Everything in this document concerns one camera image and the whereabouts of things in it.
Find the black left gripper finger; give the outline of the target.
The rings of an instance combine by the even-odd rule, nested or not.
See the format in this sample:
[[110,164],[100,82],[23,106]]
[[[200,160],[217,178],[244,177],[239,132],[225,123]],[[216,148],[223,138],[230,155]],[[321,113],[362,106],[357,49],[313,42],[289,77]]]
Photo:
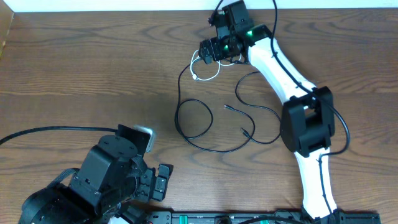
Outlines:
[[152,200],[156,200],[158,202],[163,201],[167,191],[168,179],[165,177],[156,177],[154,179],[154,187],[152,190]]
[[160,180],[169,180],[172,175],[173,165],[171,164],[160,164],[157,178]]

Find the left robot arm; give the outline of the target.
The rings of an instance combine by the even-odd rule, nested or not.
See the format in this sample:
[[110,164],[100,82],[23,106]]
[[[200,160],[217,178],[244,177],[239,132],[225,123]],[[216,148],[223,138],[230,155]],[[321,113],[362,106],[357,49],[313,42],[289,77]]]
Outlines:
[[152,129],[119,125],[101,137],[81,167],[59,174],[29,196],[19,223],[147,223],[148,214],[130,203],[163,201],[173,167],[150,168]]

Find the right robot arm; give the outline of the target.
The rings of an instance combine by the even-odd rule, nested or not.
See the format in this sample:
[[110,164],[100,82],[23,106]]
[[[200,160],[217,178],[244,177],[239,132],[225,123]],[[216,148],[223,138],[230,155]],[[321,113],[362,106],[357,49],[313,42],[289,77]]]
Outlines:
[[315,223],[339,223],[328,159],[334,119],[343,118],[330,89],[318,88],[300,74],[281,51],[276,30],[255,25],[243,1],[217,5],[208,23],[216,28],[216,37],[200,42],[199,58],[209,64],[243,56],[262,73],[282,103],[280,137],[298,162],[304,212]]

